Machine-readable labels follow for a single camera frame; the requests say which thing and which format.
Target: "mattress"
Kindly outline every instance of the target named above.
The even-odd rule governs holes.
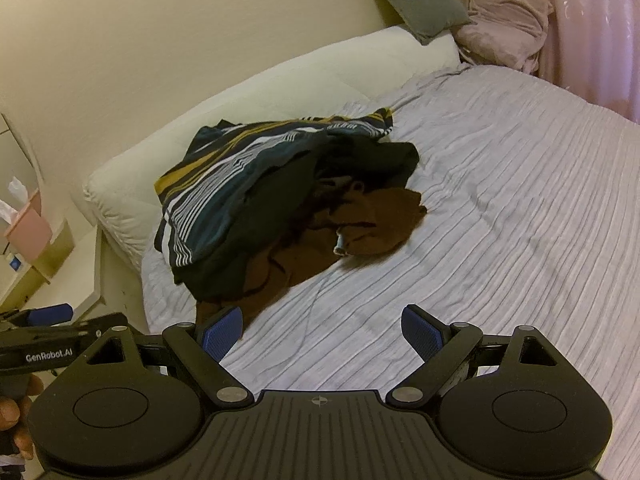
[[[416,303],[485,333],[538,327],[614,417],[599,471],[640,468],[640,126],[507,68],[414,78],[342,113],[395,110],[394,140],[420,164],[408,187],[429,213],[395,253],[345,259],[292,288],[222,364],[257,393],[379,389],[420,358],[401,335]],[[156,331],[193,320],[161,254],[143,259]]]

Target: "tissue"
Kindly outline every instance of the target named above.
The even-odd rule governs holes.
[[[0,200],[0,218],[2,218],[2,220],[8,224],[12,224],[17,216],[18,212],[13,207]]]
[[[17,178],[9,183],[7,186],[9,189],[9,193],[13,195],[13,197],[20,203],[20,205],[25,205],[27,200],[29,199],[29,193],[27,192],[27,188],[24,187],[24,184],[21,183]]]

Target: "brown sweater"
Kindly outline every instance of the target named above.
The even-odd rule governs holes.
[[[247,327],[289,287],[342,257],[394,250],[427,213],[418,192],[399,187],[364,192],[362,187],[350,177],[320,181],[290,230],[249,261],[242,297],[199,303],[196,322],[233,304],[241,308]]]

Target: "headboard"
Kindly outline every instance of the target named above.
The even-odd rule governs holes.
[[[0,0],[0,111],[80,204],[94,169],[198,102],[398,22],[385,0]]]

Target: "finger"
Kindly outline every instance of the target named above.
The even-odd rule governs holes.
[[[14,442],[25,460],[33,458],[33,440],[25,424],[20,423],[15,427]]]
[[[27,422],[27,416],[33,401],[29,397],[23,397],[18,401],[18,408],[20,408],[20,422]]]
[[[37,375],[31,374],[29,378],[29,384],[27,385],[27,393],[26,395],[39,395],[44,391],[44,384],[42,383],[42,379]]]
[[[8,397],[0,397],[0,431],[14,427],[19,418],[20,409],[15,401]]]

